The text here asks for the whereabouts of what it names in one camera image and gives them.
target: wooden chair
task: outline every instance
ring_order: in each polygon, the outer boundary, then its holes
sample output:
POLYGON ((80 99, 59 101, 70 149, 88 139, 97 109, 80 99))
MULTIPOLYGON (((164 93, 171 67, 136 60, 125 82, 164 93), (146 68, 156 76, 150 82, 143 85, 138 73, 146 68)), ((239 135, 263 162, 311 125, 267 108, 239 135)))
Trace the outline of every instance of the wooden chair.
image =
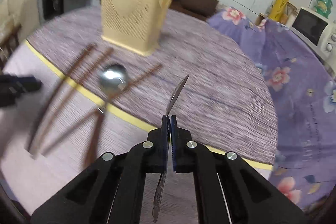
POLYGON ((20 29, 21 25, 13 27, 13 29, 0 40, 0 70, 4 68, 8 58, 12 55, 14 50, 20 45, 17 36, 20 29))

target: microwave knob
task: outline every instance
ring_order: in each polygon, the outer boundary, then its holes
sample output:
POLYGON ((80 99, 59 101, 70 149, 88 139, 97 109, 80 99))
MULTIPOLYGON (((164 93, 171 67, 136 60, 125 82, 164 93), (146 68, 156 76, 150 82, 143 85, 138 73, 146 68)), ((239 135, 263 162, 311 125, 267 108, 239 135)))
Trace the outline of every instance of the microwave knob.
POLYGON ((327 51, 331 52, 333 50, 333 45, 331 43, 327 44, 327 51))

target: pink flower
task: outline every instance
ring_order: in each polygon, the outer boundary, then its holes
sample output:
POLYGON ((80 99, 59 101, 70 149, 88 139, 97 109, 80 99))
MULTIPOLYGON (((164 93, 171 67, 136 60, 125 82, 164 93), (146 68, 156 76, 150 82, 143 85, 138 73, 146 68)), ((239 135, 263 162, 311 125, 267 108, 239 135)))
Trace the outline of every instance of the pink flower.
POLYGON ((301 190, 292 190, 295 186, 295 180, 293 177, 283 178, 277 189, 283 193, 290 201, 297 204, 301 198, 301 190))
POLYGON ((223 14, 222 14, 223 19, 224 20, 231 20, 234 23, 234 25, 238 25, 239 21, 242 18, 246 19, 246 16, 242 12, 240 12, 240 11, 234 9, 234 8, 226 7, 225 10, 226 11, 224 11, 223 14))
POLYGON ((266 82, 267 86, 271 86, 275 91, 282 89, 282 85, 289 82, 290 77, 288 73, 291 71, 289 67, 279 68, 277 67, 273 73, 272 77, 266 82))
POLYGON ((266 18, 263 19, 263 20, 260 22, 259 26, 257 26, 257 28, 259 29, 259 31, 261 31, 262 29, 265 29, 265 24, 266 24, 266 22, 267 22, 267 19, 266 19, 266 18))

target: purple floral cloth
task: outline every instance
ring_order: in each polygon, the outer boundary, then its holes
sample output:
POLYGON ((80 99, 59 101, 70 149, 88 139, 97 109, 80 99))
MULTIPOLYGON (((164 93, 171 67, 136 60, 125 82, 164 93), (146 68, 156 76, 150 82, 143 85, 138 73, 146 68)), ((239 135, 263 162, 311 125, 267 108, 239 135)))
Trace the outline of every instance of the purple floral cloth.
POLYGON ((286 26, 265 19, 255 26, 227 7, 208 20, 231 37, 260 68, 278 116, 278 153, 270 182, 310 211, 336 183, 336 84, 286 26))

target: green container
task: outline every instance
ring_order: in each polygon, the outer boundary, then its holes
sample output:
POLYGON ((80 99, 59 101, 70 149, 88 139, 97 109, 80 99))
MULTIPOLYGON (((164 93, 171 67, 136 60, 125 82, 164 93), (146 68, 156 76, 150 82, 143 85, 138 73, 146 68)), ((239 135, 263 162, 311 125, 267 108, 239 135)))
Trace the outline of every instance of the green container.
POLYGON ((333 3, 331 0, 316 0, 314 8, 318 14, 324 16, 325 18, 328 18, 332 6, 333 3))

